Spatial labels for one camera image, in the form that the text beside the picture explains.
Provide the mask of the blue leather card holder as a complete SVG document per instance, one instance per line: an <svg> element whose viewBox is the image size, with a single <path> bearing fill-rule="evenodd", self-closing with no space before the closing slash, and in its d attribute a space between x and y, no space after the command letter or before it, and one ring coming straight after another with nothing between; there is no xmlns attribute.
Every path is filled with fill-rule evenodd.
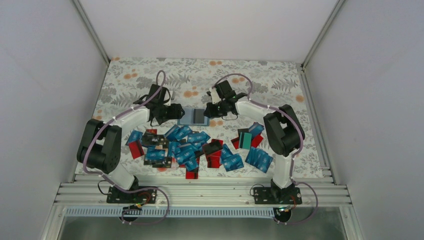
<svg viewBox="0 0 424 240"><path fill-rule="evenodd" d="M209 126L210 119L204 115L204 108L183 107L184 115L177 120L179 126Z"/></svg>

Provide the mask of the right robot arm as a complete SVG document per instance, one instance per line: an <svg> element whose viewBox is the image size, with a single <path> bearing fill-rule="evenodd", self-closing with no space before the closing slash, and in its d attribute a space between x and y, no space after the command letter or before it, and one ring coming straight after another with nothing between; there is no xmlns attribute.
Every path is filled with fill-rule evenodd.
<svg viewBox="0 0 424 240"><path fill-rule="evenodd" d="M206 94L211 97L204 111L206 117L220 118L232 113L264 126L268 144L276 154L270 195L274 202L284 203L290 197L289 189L294 187L294 157L302 151L305 139L293 107L289 104L268 106L252 100L246 93L236 94L226 80L211 87Z"/></svg>

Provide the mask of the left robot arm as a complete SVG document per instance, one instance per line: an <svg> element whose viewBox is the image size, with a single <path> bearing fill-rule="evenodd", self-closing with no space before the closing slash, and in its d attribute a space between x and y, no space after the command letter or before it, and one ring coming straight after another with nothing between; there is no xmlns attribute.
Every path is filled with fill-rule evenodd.
<svg viewBox="0 0 424 240"><path fill-rule="evenodd" d="M152 85L148 99L137 101L107 122L90 119L77 150L76 159L86 174L98 175L119 190L119 196L131 203L139 197L138 179L120 163L122 136L137 126L156 119L159 124L185 115L180 104L167 104L167 89Z"/></svg>

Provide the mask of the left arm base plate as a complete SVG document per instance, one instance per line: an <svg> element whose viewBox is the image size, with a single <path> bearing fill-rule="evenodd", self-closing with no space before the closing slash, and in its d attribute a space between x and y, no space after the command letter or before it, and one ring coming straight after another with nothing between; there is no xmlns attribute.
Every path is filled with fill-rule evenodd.
<svg viewBox="0 0 424 240"><path fill-rule="evenodd" d="M125 193L116 187L108 190L106 202L108 204L154 204L156 202L157 190L147 189L136 193Z"/></svg>

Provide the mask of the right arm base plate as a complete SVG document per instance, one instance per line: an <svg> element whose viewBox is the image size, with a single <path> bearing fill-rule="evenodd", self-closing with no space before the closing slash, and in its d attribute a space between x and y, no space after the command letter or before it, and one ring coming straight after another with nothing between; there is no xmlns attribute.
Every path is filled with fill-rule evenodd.
<svg viewBox="0 0 424 240"><path fill-rule="evenodd" d="M291 185L286 188L256 186L252 189L256 205L300 205L303 203L299 187Z"/></svg>

